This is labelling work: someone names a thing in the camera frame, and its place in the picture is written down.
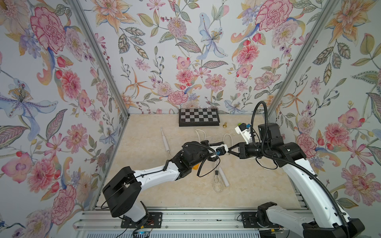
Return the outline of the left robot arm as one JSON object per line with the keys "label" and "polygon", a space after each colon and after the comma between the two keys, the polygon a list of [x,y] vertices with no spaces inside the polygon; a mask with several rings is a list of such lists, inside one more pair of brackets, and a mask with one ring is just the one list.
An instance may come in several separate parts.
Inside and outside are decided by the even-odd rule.
{"label": "left robot arm", "polygon": [[228,152],[223,143],[209,145],[192,141],[164,165],[147,169],[122,168],[102,189],[105,204],[113,218],[126,216],[135,223],[148,220],[149,212],[143,202],[138,202],[140,192],[166,182],[173,182],[189,175],[194,166],[201,168],[206,161],[217,161]]}

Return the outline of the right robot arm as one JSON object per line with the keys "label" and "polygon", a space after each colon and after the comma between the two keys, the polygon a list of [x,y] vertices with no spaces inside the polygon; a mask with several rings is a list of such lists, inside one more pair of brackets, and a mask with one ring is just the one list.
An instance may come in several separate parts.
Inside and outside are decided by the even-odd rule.
{"label": "right robot arm", "polygon": [[277,124],[262,124],[258,129],[261,139],[256,142],[253,128],[239,124],[235,131],[244,142],[230,147],[229,153],[240,159],[272,159],[294,183],[312,213],[304,217],[267,202],[257,208],[259,226],[280,225],[303,238],[355,238],[365,231],[361,220],[350,217],[320,181],[298,144],[284,143]]}

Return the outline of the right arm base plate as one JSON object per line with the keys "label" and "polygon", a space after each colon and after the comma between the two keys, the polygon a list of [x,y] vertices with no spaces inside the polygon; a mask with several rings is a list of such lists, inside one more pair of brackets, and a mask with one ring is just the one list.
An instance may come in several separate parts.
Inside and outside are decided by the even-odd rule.
{"label": "right arm base plate", "polygon": [[237,217],[245,229],[267,229],[267,228],[279,228],[279,225],[265,221],[257,215],[257,212],[242,212]]}

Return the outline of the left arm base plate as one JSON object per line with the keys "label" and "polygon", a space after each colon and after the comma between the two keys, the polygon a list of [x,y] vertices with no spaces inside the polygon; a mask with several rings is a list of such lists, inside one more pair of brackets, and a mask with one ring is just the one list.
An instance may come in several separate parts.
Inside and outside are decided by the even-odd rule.
{"label": "left arm base plate", "polygon": [[127,216],[123,216],[121,222],[121,228],[127,229],[136,229],[136,228],[161,228],[163,221],[162,212],[149,212],[148,215],[145,215],[142,219],[137,222],[133,221]]}

